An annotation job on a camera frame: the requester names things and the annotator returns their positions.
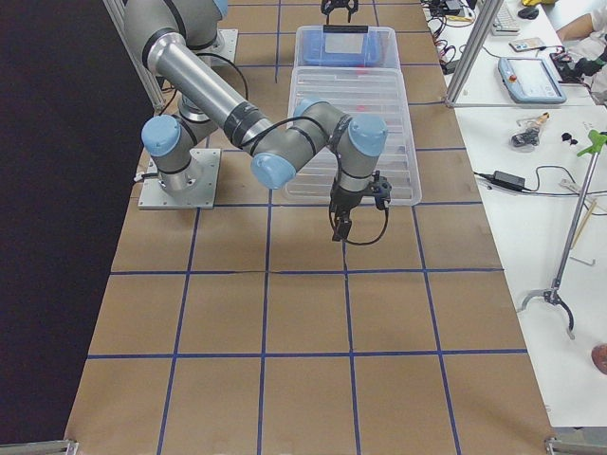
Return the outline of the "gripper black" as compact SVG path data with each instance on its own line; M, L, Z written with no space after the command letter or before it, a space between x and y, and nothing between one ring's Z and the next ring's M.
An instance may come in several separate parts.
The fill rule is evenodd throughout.
M350 212L356 208L363 197L373 197L379 201L379 174L356 179L347 173L337 173L330 192L329 213L332 223L332 240L346 242L352 221Z
M321 12L325 16L325 23L330 24L331 12L335 9L347 10L347 23L351 23L352 17L359 10L358 0L321 0Z

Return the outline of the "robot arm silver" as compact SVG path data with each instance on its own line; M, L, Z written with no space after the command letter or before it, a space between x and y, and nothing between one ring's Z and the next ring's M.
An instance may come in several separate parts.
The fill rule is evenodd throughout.
M213 71L198 53L214 45L225 1L129 1L124 11L125 42L152 74L181 93L175 115L157 115L141 130L166 191L177 192L193 179L191 149L222 130L251 157L250 169L265 187L277 190L323 148L337 159L329 223L335 241L347 241L350 212L365 197L387 212L391 185L376 168L388 134L375 115L351 116L325 100L303 100L293 117L271 122Z

